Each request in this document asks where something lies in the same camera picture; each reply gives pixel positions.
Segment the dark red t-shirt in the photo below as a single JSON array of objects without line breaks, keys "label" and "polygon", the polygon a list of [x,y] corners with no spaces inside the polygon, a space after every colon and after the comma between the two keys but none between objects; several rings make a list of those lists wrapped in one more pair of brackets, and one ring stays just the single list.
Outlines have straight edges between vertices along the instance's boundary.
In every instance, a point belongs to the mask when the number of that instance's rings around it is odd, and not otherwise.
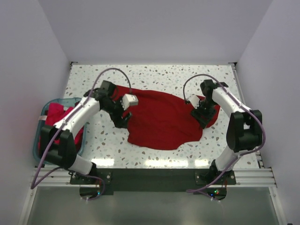
[{"label": "dark red t-shirt", "polygon": [[132,113],[128,121],[127,141],[130,144],[155,150],[175,150],[187,142],[199,141],[203,128],[191,115],[192,105],[165,92],[155,90],[130,90],[117,86],[117,98],[132,93],[138,98],[138,105],[129,107]]}]

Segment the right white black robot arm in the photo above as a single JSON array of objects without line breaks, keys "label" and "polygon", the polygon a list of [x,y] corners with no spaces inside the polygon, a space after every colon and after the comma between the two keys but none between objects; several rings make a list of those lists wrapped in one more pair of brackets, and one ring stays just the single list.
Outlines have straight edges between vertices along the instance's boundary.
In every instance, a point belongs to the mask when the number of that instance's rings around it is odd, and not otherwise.
[{"label": "right white black robot arm", "polygon": [[220,184],[233,170],[240,156],[262,144],[263,131],[260,126],[262,113],[242,104],[231,93],[225,82],[217,83],[208,79],[204,80],[200,87],[204,98],[191,95],[187,102],[193,106],[191,115],[201,128],[206,128],[217,114],[216,106],[219,106],[229,117],[226,132],[227,146],[221,155],[213,160],[208,172],[202,176],[206,182]]}]

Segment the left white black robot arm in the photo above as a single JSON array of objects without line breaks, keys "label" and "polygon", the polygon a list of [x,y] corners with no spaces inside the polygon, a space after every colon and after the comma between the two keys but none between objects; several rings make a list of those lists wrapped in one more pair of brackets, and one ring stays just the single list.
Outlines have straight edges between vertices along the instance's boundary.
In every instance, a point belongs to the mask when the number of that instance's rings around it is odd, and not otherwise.
[{"label": "left white black robot arm", "polygon": [[103,81],[99,88],[86,92],[78,105],[61,120],[53,125],[44,125],[40,132],[40,159],[80,173],[87,184],[94,183],[97,179],[96,166],[77,153],[75,137],[86,122],[101,110],[110,115],[115,127],[127,128],[132,114],[125,111],[137,105],[138,98],[131,92],[115,97],[117,90],[112,82]]}]

